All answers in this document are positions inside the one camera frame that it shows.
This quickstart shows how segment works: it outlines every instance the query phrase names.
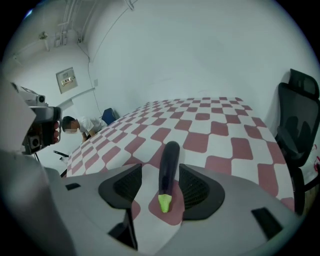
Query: table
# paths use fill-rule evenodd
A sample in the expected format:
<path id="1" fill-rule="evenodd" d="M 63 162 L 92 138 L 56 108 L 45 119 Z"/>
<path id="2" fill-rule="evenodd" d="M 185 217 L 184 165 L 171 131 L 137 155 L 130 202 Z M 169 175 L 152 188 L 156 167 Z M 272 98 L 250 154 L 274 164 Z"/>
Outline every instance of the table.
<path id="1" fill-rule="evenodd" d="M 138 250 L 154 254 L 178 231 L 184 212 L 176 172 L 170 211 L 158 202 L 159 165 L 169 141 L 179 163 L 238 176 L 258 184 L 294 211 L 288 167 L 269 129 L 235 97 L 148 102 L 84 142 L 69 157 L 67 177 L 142 164 L 142 185 L 132 203 Z"/>

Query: person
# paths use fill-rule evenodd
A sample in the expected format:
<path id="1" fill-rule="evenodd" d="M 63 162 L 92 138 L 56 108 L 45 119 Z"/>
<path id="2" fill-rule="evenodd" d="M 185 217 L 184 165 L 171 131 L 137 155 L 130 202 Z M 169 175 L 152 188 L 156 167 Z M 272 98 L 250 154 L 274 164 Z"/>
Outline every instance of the person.
<path id="1" fill-rule="evenodd" d="M 82 142 L 85 142 L 90 137 L 95 136 L 104 127 L 107 127 L 107 124 L 102 119 L 96 117 L 83 116 L 74 119 L 71 116 L 65 116 L 62 119 L 61 126 L 62 130 L 67 134 L 75 134 L 79 129 L 82 134 Z"/>

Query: blue chair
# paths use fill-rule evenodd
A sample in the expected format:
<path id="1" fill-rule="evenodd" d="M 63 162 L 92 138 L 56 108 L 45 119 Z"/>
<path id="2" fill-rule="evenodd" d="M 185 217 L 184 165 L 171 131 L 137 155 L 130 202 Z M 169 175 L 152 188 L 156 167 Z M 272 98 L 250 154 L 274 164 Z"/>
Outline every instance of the blue chair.
<path id="1" fill-rule="evenodd" d="M 114 121 L 119 119 L 119 117 L 117 117 L 112 108 L 108 108 L 103 112 L 101 119 L 109 126 Z"/>

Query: black hair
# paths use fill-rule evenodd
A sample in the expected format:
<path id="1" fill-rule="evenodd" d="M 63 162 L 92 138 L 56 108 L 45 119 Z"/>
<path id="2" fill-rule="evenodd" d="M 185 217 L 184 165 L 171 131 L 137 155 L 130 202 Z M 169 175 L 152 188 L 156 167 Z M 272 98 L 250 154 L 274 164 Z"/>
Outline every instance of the black hair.
<path id="1" fill-rule="evenodd" d="M 71 116 L 65 116 L 63 119 L 62 119 L 62 130 L 65 131 L 65 129 L 70 129 L 70 124 L 72 121 L 74 121 L 76 119 L 74 119 L 73 117 Z"/>

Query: eggplant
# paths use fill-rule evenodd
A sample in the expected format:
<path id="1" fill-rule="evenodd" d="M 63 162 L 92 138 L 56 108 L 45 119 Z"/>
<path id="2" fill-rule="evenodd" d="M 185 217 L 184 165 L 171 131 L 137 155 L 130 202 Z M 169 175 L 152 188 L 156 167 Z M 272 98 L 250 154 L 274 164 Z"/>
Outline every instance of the eggplant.
<path id="1" fill-rule="evenodd" d="M 175 141 L 168 142 L 163 150 L 159 169 L 158 200 L 163 213 L 169 211 L 178 166 L 180 146 Z"/>

